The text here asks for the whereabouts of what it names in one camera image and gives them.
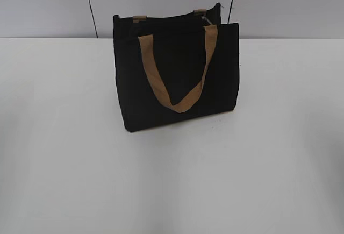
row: bag handle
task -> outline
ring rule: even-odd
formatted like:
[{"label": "bag handle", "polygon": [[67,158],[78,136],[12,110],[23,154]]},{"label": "bag handle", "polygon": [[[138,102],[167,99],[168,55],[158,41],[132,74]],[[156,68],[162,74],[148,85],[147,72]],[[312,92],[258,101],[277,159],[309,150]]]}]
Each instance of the bag handle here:
[{"label": "bag handle", "polygon": [[206,62],[202,74],[202,79],[188,94],[186,94],[186,96],[179,103],[175,105],[172,105],[166,86],[163,83],[159,71],[156,67],[153,54],[153,35],[151,34],[138,37],[141,48],[142,63],[155,97],[163,106],[178,113],[189,110],[199,100],[202,94],[205,75],[207,73],[209,63],[215,50],[218,35],[217,25],[204,26],[204,30]]}]

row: tan webbing strap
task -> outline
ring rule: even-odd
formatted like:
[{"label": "tan webbing strap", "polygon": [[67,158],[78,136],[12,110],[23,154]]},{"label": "tan webbing strap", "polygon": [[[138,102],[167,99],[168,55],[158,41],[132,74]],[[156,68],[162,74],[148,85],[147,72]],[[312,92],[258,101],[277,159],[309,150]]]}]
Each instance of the tan webbing strap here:
[{"label": "tan webbing strap", "polygon": [[197,9],[193,11],[193,15],[197,16],[197,15],[202,15],[202,16],[206,16],[206,9]]},{"label": "tan webbing strap", "polygon": [[138,23],[141,20],[147,20],[147,16],[146,15],[133,16],[133,23]]},{"label": "tan webbing strap", "polygon": [[189,110],[200,98],[205,81],[208,65],[213,56],[218,29],[217,25],[205,26],[205,54],[206,62],[201,81],[177,104],[172,105],[165,84],[163,83],[159,71],[156,67],[153,54],[153,35],[138,37],[141,47],[142,62],[149,81],[157,100],[165,107],[178,113]]}]

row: black tote bag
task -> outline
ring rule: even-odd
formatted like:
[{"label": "black tote bag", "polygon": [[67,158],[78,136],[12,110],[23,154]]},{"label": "black tote bag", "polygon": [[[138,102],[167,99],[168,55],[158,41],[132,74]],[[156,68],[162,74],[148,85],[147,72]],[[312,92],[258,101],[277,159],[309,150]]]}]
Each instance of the black tote bag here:
[{"label": "black tote bag", "polygon": [[182,16],[114,22],[116,86],[125,128],[138,131],[231,111],[239,89],[239,25],[219,3]]}]

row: black canvas bag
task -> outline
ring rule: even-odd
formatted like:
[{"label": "black canvas bag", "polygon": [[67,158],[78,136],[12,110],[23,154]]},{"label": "black canvas bag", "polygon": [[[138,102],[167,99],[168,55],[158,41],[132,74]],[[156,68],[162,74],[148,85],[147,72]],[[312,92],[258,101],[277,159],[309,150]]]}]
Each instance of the black canvas bag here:
[{"label": "black canvas bag", "polygon": [[219,3],[182,16],[114,22],[116,85],[125,128],[138,131],[231,111],[239,89],[239,25]]}]

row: brown handle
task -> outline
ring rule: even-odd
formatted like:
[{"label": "brown handle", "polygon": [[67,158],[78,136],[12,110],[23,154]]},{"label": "brown handle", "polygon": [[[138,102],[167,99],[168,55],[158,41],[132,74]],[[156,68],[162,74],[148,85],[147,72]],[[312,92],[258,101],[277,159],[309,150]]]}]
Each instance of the brown handle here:
[{"label": "brown handle", "polygon": [[146,15],[133,16],[133,23],[139,23],[142,20],[147,20],[147,16]]},{"label": "brown handle", "polygon": [[208,70],[208,65],[213,56],[218,29],[217,25],[205,26],[205,54],[206,62],[201,81],[177,104],[172,105],[168,95],[165,84],[163,83],[159,71],[156,67],[153,54],[153,35],[146,35],[139,38],[142,63],[149,81],[149,84],[154,92],[157,100],[165,107],[172,109],[178,113],[189,110],[200,98],[205,81],[205,75]]},{"label": "brown handle", "polygon": [[202,15],[202,16],[206,16],[206,9],[197,9],[193,11],[193,15],[197,16],[197,15]]}]

